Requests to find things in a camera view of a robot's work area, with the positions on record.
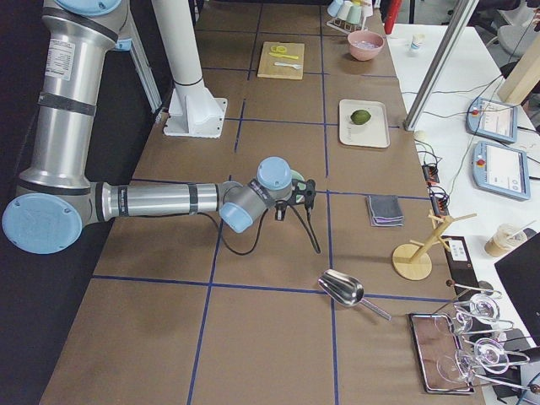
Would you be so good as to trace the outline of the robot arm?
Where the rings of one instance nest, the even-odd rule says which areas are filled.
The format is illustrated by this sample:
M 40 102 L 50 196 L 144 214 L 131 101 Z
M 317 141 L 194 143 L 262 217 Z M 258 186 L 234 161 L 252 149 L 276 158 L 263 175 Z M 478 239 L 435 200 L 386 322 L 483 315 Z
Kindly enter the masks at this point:
M 298 190 L 289 164 L 264 159 L 246 184 L 112 186 L 86 178 L 100 80 L 108 51 L 132 42 L 132 57 L 153 109 L 161 104 L 154 76 L 127 1 L 46 1 L 51 34 L 30 167 L 19 175 L 3 232 L 19 249 L 52 254 L 68 248 L 88 224 L 116 217 L 216 212 L 235 232 L 268 209 L 289 203 Z

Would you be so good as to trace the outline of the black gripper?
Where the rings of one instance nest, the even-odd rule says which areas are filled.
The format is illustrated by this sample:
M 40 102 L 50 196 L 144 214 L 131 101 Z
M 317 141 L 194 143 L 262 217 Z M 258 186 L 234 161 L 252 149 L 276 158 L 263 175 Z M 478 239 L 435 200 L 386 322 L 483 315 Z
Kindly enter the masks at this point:
M 277 200 L 275 204 L 275 220 L 281 221 L 285 219 L 285 214 L 287 207 L 289 206 L 289 202 L 287 200 Z

